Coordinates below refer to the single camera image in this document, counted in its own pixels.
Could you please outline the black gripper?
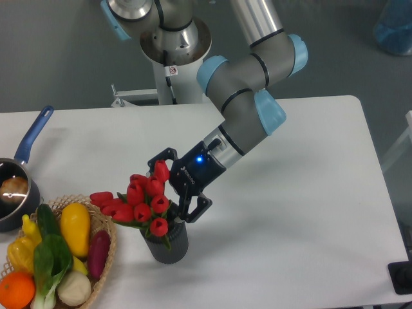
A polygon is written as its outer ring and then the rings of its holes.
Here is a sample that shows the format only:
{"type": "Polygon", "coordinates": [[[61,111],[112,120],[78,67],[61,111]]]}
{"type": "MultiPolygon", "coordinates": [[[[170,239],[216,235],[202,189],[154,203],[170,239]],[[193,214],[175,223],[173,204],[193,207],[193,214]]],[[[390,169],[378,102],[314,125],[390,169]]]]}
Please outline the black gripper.
{"type": "Polygon", "coordinates": [[[209,145],[201,141],[180,159],[175,149],[167,147],[147,162],[149,167],[147,173],[151,176],[155,171],[157,161],[174,161],[169,183],[179,196],[175,222],[194,223],[212,205],[212,200],[202,192],[206,186],[226,171],[226,167],[211,154],[211,151],[220,144],[219,140],[213,140],[209,145]],[[196,196],[196,205],[191,207],[194,196],[196,196]]]}

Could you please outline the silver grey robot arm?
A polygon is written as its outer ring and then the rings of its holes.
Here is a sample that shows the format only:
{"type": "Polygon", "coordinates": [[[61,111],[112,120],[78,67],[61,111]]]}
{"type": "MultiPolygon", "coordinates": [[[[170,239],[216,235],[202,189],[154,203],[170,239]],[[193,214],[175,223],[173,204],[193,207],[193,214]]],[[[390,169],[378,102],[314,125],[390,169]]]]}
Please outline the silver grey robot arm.
{"type": "Polygon", "coordinates": [[[209,99],[223,122],[178,157],[174,149],[158,157],[172,160],[170,184],[179,197],[172,220],[192,223],[210,206],[203,190],[245,156],[286,119],[268,87],[307,63],[297,35],[287,34],[271,1],[232,1],[250,53],[231,63],[209,57],[211,35],[194,16],[191,1],[102,1],[101,8],[119,39],[134,39],[153,65],[154,91],[123,91],[115,98],[146,95],[159,104],[190,104],[209,99]]]}

